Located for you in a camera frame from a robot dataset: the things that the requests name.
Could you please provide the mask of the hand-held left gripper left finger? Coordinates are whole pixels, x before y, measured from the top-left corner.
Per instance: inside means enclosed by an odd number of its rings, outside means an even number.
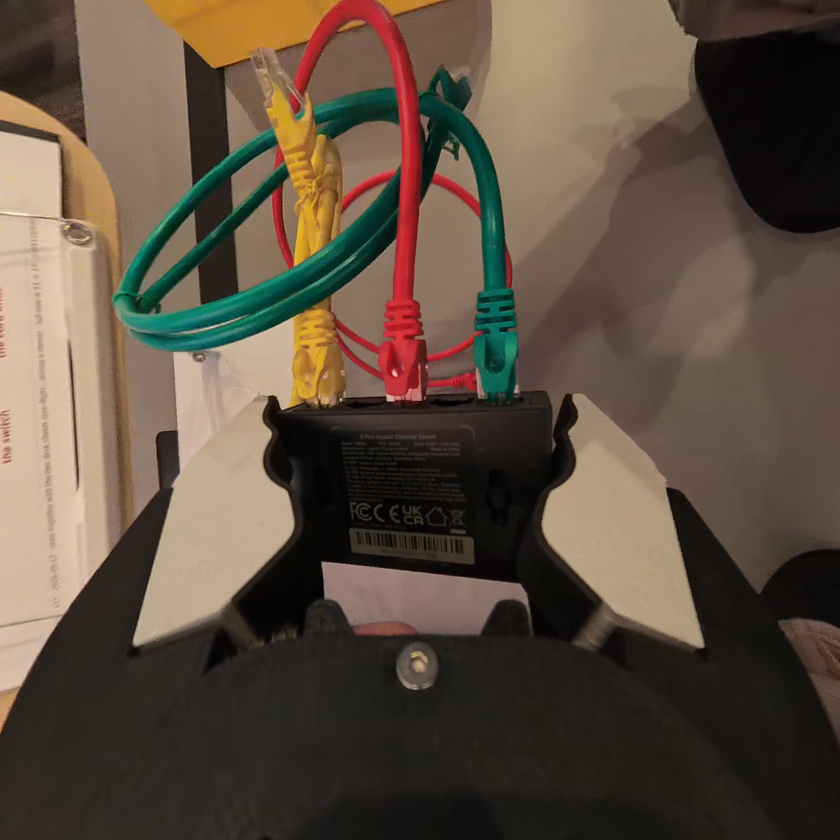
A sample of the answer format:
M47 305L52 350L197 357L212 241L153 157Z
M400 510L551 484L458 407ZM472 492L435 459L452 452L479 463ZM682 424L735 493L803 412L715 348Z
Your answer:
M146 585L133 646L170 642L216 624L254 644L235 606L247 584L291 540L291 495L270 478L266 413L258 396L210 437L176 479Z

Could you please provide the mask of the black rounded object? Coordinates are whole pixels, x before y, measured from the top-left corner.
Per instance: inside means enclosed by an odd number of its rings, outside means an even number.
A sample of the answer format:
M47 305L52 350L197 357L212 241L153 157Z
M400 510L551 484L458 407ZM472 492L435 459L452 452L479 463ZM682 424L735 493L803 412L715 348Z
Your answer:
M694 71L750 209L788 233L838 229L838 25L699 41Z

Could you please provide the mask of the yellow plastic bin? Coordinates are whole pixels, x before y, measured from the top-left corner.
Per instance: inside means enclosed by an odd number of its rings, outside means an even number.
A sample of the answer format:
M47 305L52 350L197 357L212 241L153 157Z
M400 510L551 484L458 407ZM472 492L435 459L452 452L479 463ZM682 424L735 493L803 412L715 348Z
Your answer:
M492 3L391 2L394 17L416 69L434 59L467 60L491 42ZM177 33L213 68L248 60L258 47L287 51L309 42L335 5L330 1L147 1L164 26Z

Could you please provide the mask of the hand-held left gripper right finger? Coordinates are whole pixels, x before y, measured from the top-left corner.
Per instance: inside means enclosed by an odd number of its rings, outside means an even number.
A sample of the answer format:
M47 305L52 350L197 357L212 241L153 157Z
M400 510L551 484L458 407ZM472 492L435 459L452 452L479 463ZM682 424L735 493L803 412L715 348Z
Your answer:
M630 631L705 647L666 479L583 394L553 431L550 480L525 531L525 591L552 634L599 650Z

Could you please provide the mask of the yellow twist tie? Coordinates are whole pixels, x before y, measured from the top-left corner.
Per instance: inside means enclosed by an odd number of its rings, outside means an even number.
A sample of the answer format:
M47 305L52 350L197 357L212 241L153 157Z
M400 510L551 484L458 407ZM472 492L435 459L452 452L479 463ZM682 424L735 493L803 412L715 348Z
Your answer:
M290 175L297 193L295 213L300 216L305 208L313 213L319 209L322 200L331 199L332 204L340 202L343 194L343 168L341 159L304 162Z

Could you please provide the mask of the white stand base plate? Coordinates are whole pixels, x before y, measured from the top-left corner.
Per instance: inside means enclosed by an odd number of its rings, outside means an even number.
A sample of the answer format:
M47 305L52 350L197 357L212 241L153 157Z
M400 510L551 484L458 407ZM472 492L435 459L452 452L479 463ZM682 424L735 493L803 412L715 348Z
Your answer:
M261 395L288 404L289 350L230 344L196 361L174 357L180 471L231 418ZM323 565L325 594L354 625L396 621L428 634L475 635L503 600L526 603L518 584L343 563Z

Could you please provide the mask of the black ethernet switch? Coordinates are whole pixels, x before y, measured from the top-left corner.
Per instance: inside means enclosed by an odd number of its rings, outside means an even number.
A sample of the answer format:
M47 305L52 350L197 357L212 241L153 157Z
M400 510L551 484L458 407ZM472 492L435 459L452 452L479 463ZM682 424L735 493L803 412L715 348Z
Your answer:
M270 415L320 561L506 583L518 581L519 544L548 483L552 420L541 391L507 405L374 396Z

